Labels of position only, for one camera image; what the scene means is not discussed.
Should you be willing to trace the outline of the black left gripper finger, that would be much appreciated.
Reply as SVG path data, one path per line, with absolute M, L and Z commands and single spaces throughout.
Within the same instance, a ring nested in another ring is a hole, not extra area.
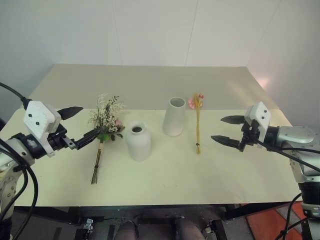
M 79 140 L 76 140 L 74 142 L 75 148 L 77 150 L 82 149 L 83 147 L 87 146 L 92 141 L 94 141 L 100 133 L 101 133 L 100 128 L 96 128 L 96 129 L 93 129 L 93 130 L 85 133 L 82 138 L 80 138 Z
M 62 120 L 67 120 L 69 118 L 72 118 L 73 116 L 75 116 L 77 113 L 79 113 L 82 110 L 83 110 L 83 107 L 72 106 L 72 107 L 60 109 L 57 112 L 61 116 Z

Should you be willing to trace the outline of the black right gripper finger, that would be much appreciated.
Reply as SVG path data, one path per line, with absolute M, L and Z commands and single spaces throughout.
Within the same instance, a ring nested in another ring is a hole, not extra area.
M 240 149 L 240 141 L 238 140 L 231 139 L 227 136 L 222 136 L 222 135 L 212 135 L 210 138 L 221 145 L 235 148 L 237 150 Z
M 233 124 L 233 125 L 241 125 L 246 122 L 245 117 L 243 115 L 231 115 L 225 116 L 220 119 L 222 122 Z

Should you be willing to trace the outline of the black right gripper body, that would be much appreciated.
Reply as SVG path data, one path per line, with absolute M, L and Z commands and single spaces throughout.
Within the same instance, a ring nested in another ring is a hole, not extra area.
M 243 124 L 241 128 L 243 136 L 238 146 L 240 152 L 245 150 L 246 145 L 253 146 L 258 144 L 258 138 L 260 136 L 260 130 L 258 127 L 259 123 L 256 120 L 253 120 L 251 124 L 247 122 Z

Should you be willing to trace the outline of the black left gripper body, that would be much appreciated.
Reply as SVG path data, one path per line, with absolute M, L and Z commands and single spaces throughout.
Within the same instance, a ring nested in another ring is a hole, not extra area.
M 55 132 L 48 135 L 47 140 L 54 151 L 63 148 L 70 148 L 71 150 L 76 148 L 75 142 L 67 137 L 67 129 L 61 124 L 58 125 Z

